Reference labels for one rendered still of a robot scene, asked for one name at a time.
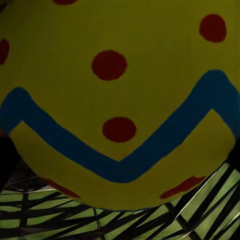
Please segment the wicker basket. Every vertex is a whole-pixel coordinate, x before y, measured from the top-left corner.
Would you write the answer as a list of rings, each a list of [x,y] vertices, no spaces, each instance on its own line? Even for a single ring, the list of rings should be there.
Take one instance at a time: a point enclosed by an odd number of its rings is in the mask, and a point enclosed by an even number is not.
[[[4,131],[0,131],[0,139],[3,137],[6,137],[6,134],[4,133]],[[223,166],[224,163],[227,163],[229,165],[228,169],[219,179],[211,192],[207,195],[205,200],[202,202],[202,204],[199,206],[199,208],[196,210],[190,220],[186,221],[185,218],[181,215],[181,212],[189,205],[189,203],[196,197],[196,195],[202,190],[202,188],[204,188],[204,186],[218,172],[218,170]],[[41,179],[31,168],[29,168],[28,164],[26,164],[26,168],[17,166],[12,175],[10,176],[9,180],[7,181],[5,187],[3,188],[3,191],[20,192],[21,194],[23,194],[22,200],[0,202],[0,206],[11,206],[21,208],[21,210],[13,212],[0,210],[0,220],[20,219],[20,223],[19,227],[0,228],[0,240],[14,237],[18,237],[18,240],[26,240],[26,236],[28,235],[59,230],[70,226],[72,227],[52,236],[49,236],[43,240],[96,240],[97,238],[100,238],[100,240],[105,240],[105,234],[108,234],[111,231],[118,229],[119,227],[137,219],[144,214],[145,215],[143,217],[141,217],[138,221],[133,223],[130,227],[128,227],[126,230],[124,230],[112,240],[134,240],[134,238],[139,237],[144,233],[162,225],[152,235],[145,239],[152,240],[156,235],[161,233],[175,220],[177,220],[178,223],[182,226],[182,229],[160,240],[167,240],[182,234],[184,235],[179,240],[183,240],[186,236],[189,236],[191,240],[202,240],[195,231],[195,229],[218,207],[220,203],[222,203],[230,195],[230,193],[235,190],[203,239],[209,240],[213,236],[215,231],[219,228],[219,226],[223,223],[223,221],[226,219],[226,217],[230,214],[236,204],[240,201],[239,180],[217,203],[215,203],[204,214],[204,212],[212,203],[213,199],[216,197],[216,195],[218,194],[222,186],[225,184],[229,176],[232,174],[234,169],[236,169],[236,167],[228,157],[215,172],[213,172],[209,177],[205,179],[205,181],[203,181],[192,191],[187,192],[185,195],[183,195],[175,207],[171,202],[165,203],[164,205],[167,207],[168,212],[145,224],[142,223],[144,223],[161,206],[146,210],[140,210],[119,219],[122,215],[126,213],[121,212],[105,226],[101,226],[99,219],[106,217],[114,211],[104,210],[99,215],[97,215],[95,207],[83,203],[78,206],[60,207],[70,202],[73,202],[73,199],[52,208],[30,210],[31,208],[40,205],[46,201],[67,199],[69,197],[63,196],[60,191],[56,191],[55,193],[52,193],[42,199],[28,200],[29,194],[55,190],[55,188],[51,187],[43,179]],[[93,209],[94,216],[68,219],[90,208]],[[58,213],[60,214],[43,223],[27,225],[27,219],[54,215]],[[240,212],[220,232],[218,232],[212,240],[218,240],[239,219]],[[95,221],[97,222],[98,229],[89,232],[60,237]],[[236,231],[233,233],[229,240],[240,240],[240,226],[236,229]]]

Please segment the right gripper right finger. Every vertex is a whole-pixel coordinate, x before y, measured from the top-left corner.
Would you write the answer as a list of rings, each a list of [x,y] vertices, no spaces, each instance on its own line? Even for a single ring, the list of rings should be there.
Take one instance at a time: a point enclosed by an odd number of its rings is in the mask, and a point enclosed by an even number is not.
[[[230,160],[235,165],[237,171],[240,173],[240,138],[237,140],[237,143],[236,143],[235,147],[230,152],[228,157],[230,158]]]

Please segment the easter egg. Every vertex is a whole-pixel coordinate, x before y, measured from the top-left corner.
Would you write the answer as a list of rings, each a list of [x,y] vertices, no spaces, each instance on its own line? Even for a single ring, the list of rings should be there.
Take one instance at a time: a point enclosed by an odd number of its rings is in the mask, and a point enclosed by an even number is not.
[[[79,203],[184,196],[240,138],[240,0],[9,0],[0,126]]]
[[[8,5],[9,2],[10,0],[0,0],[0,13]]]

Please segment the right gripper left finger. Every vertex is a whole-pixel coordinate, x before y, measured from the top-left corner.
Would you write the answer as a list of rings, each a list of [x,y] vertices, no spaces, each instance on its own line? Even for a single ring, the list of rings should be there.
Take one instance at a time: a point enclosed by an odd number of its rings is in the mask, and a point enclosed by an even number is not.
[[[0,193],[21,160],[13,141],[8,136],[0,138]]]

